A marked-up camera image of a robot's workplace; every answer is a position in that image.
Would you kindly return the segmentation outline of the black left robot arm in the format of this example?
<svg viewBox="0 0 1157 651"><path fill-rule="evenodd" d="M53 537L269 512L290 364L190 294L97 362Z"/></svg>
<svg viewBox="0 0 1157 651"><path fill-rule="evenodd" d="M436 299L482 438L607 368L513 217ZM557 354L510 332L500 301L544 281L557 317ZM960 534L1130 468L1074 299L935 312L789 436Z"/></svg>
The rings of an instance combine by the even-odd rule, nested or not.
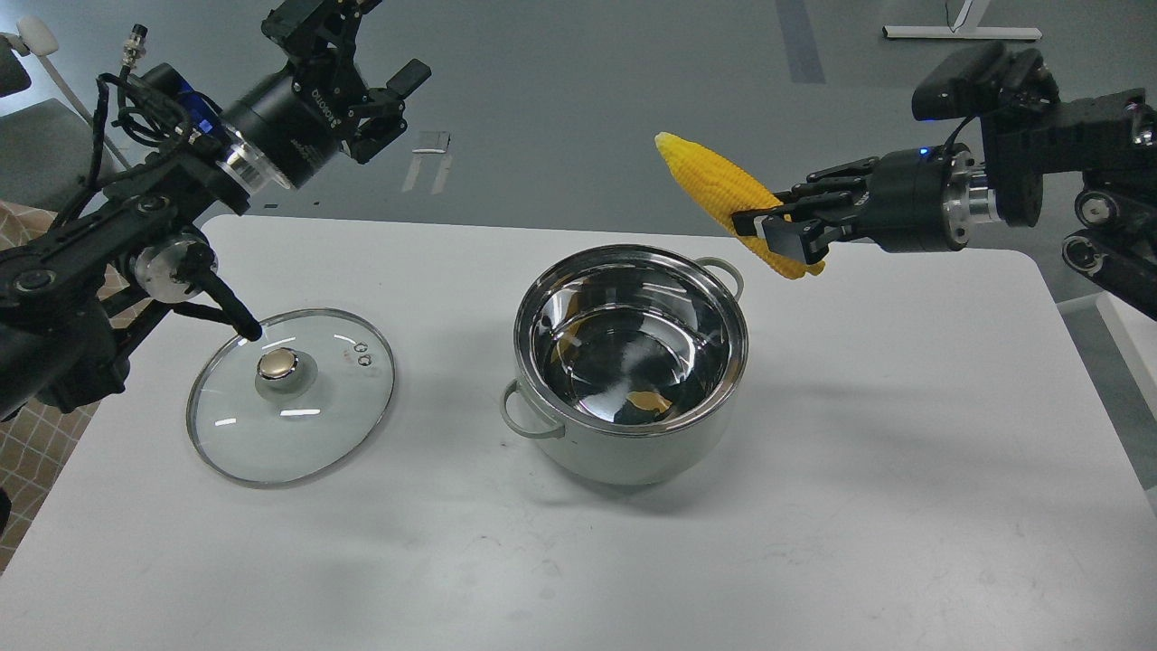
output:
<svg viewBox="0 0 1157 651"><path fill-rule="evenodd" d="M268 183L301 188L336 153L367 164L408 128L410 98L432 71L410 61L364 86L354 60L373 1L285 1L263 21L282 71L230 108L160 65L137 77L147 29L120 71L100 74L89 169L46 234L3 250L3 420L29 400L62 413L127 387L128 357L165 315L261 325L218 276L196 219L236 214Z"/></svg>

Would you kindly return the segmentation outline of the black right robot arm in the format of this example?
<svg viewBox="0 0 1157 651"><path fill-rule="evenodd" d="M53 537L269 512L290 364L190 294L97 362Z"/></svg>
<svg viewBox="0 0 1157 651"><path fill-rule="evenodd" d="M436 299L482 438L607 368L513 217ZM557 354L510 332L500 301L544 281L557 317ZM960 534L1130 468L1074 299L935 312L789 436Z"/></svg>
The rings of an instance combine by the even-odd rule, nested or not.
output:
<svg viewBox="0 0 1157 651"><path fill-rule="evenodd" d="M956 135L809 173L778 205L725 209L724 225L757 251L821 262L834 241L872 241L893 252L959 251L972 225L1037 225L1044 177L1082 173L1081 230L1064 262L1145 316L1156 315L1154 108L1143 90L1060 99L1034 49L983 42L946 57L914 90L920 123L978 120L983 157Z"/></svg>

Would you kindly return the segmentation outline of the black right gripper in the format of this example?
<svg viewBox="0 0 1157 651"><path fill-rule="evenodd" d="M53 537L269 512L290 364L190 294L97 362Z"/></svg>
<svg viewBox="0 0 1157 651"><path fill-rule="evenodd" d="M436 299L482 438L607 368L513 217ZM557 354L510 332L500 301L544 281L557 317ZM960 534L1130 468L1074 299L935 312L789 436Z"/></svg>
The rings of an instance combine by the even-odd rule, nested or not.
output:
<svg viewBox="0 0 1157 651"><path fill-rule="evenodd" d="M965 146L936 146L843 162L806 175L793 202L735 210L737 239L757 256L823 262L834 241L872 241L892 254L959 251L970 241Z"/></svg>

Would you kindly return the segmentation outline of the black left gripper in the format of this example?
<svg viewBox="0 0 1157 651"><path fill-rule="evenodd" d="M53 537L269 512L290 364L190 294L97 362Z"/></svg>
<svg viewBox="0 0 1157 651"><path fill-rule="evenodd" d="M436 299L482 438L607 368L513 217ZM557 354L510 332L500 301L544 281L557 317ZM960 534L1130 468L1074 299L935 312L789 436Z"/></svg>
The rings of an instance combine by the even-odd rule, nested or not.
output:
<svg viewBox="0 0 1157 651"><path fill-rule="evenodd" d="M283 1L263 20L261 34L287 65L235 99L222 120L268 160L286 188L302 188L338 154L368 164L408 130L406 99L432 77L426 62L410 59L358 103L356 36L361 20L379 5Z"/></svg>

